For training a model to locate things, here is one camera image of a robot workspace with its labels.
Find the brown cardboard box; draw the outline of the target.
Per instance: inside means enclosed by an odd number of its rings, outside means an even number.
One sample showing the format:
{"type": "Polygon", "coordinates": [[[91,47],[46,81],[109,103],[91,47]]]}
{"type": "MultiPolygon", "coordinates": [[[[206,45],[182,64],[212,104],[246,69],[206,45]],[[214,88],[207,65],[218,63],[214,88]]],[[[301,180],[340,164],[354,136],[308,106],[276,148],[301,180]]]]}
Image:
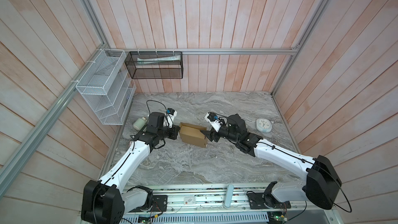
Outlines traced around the brown cardboard box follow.
{"type": "Polygon", "coordinates": [[[202,127],[200,125],[181,122],[179,135],[184,143],[206,148],[208,144],[208,139],[201,132],[206,130],[206,127],[202,127]]]}

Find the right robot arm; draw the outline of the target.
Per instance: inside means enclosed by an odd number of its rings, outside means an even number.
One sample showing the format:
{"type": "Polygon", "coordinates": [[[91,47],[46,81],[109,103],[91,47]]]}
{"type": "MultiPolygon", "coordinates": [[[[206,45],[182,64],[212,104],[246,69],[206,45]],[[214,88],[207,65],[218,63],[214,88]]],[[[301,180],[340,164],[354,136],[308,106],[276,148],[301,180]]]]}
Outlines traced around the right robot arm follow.
{"type": "Polygon", "coordinates": [[[205,120],[211,130],[202,133],[211,142],[224,138],[241,152],[268,160],[300,178],[296,183],[271,182],[260,194],[266,207],[276,208],[288,201],[309,201],[322,209],[333,208],[342,182],[328,158],[301,155],[250,133],[239,114],[226,117],[209,112],[205,120]]]}

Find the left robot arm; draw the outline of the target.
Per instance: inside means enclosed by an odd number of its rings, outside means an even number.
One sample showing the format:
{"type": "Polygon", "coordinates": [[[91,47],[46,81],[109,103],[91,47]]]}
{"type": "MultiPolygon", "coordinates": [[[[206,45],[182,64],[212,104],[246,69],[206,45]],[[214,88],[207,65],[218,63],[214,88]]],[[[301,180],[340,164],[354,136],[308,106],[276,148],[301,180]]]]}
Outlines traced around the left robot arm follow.
{"type": "Polygon", "coordinates": [[[129,211],[153,208],[152,189],[138,185],[127,192],[123,190],[150,153],[162,148],[160,142],[177,139],[180,127],[174,124],[176,116],[172,108],[165,113],[151,113],[146,126],[133,136],[131,146],[121,159],[99,180],[90,180],[85,185],[82,220],[92,224],[118,224],[129,211]]]}

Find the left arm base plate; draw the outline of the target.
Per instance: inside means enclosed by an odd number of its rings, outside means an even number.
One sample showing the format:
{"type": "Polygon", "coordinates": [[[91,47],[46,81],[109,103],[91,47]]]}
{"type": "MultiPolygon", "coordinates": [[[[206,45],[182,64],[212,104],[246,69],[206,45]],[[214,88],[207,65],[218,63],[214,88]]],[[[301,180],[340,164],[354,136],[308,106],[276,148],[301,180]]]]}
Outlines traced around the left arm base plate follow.
{"type": "Polygon", "coordinates": [[[135,186],[122,194],[125,213],[167,210],[167,195],[154,195],[153,190],[145,186],[135,186]]]}

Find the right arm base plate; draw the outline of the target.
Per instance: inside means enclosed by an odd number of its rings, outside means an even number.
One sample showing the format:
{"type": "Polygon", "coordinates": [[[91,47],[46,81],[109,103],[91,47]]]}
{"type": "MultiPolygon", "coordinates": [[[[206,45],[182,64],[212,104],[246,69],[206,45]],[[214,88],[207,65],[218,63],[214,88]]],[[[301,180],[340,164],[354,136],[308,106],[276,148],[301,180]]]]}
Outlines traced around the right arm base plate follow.
{"type": "Polygon", "coordinates": [[[290,201],[279,202],[273,195],[272,189],[277,184],[276,181],[271,182],[263,192],[247,191],[250,209],[289,209],[290,201]]]}

